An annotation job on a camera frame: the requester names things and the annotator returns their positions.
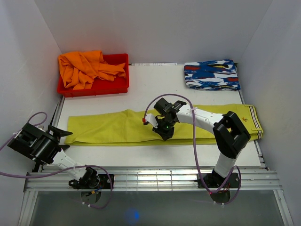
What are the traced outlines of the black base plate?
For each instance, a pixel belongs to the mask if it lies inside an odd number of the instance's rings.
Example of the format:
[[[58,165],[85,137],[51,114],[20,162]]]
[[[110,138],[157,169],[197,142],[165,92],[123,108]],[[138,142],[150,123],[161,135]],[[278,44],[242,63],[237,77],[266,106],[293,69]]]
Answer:
[[[224,179],[220,180],[219,178],[212,176],[211,173],[205,173],[202,175],[202,177],[205,184],[210,189],[217,189],[224,182]],[[205,188],[202,184],[199,175],[197,175],[197,179],[194,181],[197,182],[198,188]],[[227,182],[225,183],[225,185],[222,187],[222,190],[226,188],[238,188],[238,185],[239,185],[238,173],[232,173],[229,179],[227,180]]]
[[[110,182],[114,185],[114,174],[109,176],[106,174],[94,174],[90,176],[84,176],[80,180],[70,180],[69,186],[74,189],[110,189]]]

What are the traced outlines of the yellow-green trousers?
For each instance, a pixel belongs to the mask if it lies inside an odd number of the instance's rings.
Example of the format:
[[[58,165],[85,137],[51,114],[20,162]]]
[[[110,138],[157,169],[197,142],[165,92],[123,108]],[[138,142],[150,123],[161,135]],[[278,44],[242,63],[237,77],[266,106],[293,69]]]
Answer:
[[[263,138],[256,109],[252,105],[197,105],[198,109],[213,113],[235,112],[251,135],[251,140]],[[79,146],[146,146],[146,145],[191,145],[192,126],[178,123],[174,135],[164,141],[142,123],[144,113],[124,110],[100,115],[70,116],[67,130],[72,134],[65,138],[67,145]]]

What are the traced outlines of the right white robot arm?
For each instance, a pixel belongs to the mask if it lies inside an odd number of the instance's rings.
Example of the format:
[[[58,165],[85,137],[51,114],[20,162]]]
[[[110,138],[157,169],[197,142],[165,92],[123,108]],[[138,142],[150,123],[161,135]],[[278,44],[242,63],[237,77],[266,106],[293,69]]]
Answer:
[[[251,138],[237,114],[232,111],[226,114],[212,113],[195,108],[191,103],[169,103],[164,98],[156,102],[154,109],[158,115],[145,113],[143,123],[151,124],[153,132],[159,134],[164,141],[173,137],[176,123],[193,126],[194,146],[197,128],[213,134],[220,151],[219,158],[212,172],[200,179],[204,187],[225,186],[230,180],[238,156]]]

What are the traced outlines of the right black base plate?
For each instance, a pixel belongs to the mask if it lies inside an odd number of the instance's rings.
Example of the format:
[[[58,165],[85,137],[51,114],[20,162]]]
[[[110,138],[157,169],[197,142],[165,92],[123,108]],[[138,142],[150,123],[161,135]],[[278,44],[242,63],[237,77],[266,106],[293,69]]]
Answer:
[[[210,189],[217,189],[224,182],[224,179],[220,180],[219,178],[212,176],[211,173],[205,173],[202,175],[202,177],[205,184]],[[197,182],[198,188],[205,188],[202,184],[199,175],[197,175],[197,179],[194,181]],[[229,179],[227,180],[227,182],[225,183],[225,185],[222,187],[222,190],[226,188],[238,188],[238,185],[239,185],[238,173],[232,173]]]

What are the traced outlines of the red plastic bin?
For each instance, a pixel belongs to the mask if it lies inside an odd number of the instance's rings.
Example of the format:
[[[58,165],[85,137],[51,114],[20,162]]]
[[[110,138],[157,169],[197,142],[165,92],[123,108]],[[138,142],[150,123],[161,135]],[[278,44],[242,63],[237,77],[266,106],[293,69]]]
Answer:
[[[63,85],[63,80],[60,76],[57,85],[57,93],[64,97],[84,97],[84,96],[97,96],[107,94],[127,93],[129,88],[129,56],[127,53],[110,54],[103,57],[107,63],[111,65],[118,65],[125,63],[126,78],[116,77],[115,81],[103,81],[96,79],[91,89],[72,90],[66,89]]]

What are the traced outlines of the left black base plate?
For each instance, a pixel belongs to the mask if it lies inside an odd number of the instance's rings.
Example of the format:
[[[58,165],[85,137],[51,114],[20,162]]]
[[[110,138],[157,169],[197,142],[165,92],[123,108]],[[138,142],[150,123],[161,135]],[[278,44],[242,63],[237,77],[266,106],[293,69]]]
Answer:
[[[69,186],[74,189],[110,189],[110,182],[114,185],[114,174],[109,176],[106,174],[94,174],[90,176],[84,176],[80,180],[70,180]]]

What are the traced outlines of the folded blue patterned trousers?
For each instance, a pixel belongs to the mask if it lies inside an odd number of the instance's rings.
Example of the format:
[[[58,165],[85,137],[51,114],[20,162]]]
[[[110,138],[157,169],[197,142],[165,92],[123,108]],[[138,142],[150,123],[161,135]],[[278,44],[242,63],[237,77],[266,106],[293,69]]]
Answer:
[[[213,60],[184,64],[184,80],[190,89],[237,91],[240,84],[233,60]]]

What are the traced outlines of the aluminium frame rail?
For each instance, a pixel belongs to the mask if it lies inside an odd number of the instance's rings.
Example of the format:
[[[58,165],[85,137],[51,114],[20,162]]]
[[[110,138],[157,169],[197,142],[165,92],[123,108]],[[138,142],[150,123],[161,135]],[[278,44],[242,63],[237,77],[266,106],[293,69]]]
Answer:
[[[109,169],[114,175],[116,192],[142,191],[197,191],[195,169]],[[266,169],[242,169],[241,190],[281,190],[275,171]],[[71,191],[70,177],[60,173],[50,177],[27,179],[24,191]]]

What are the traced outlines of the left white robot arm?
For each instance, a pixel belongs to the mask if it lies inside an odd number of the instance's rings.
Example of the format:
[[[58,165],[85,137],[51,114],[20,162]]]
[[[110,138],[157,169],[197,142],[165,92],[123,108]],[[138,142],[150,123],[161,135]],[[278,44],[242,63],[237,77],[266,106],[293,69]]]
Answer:
[[[70,146],[60,145],[60,139],[69,135],[72,132],[51,125],[44,131],[27,123],[9,141],[8,147],[40,165],[49,164],[62,170],[68,169],[67,172],[72,177],[69,186],[74,189],[97,188],[100,185],[97,171],[88,166],[80,168],[80,163],[65,153]]]

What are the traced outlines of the orange trousers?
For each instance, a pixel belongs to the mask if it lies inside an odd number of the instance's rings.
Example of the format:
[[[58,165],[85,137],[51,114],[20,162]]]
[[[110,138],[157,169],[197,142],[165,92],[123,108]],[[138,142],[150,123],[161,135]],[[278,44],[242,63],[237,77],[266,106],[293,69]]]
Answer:
[[[115,81],[126,78],[125,63],[111,65],[100,50],[73,51],[59,55],[59,72],[66,89],[91,89],[96,79]]]

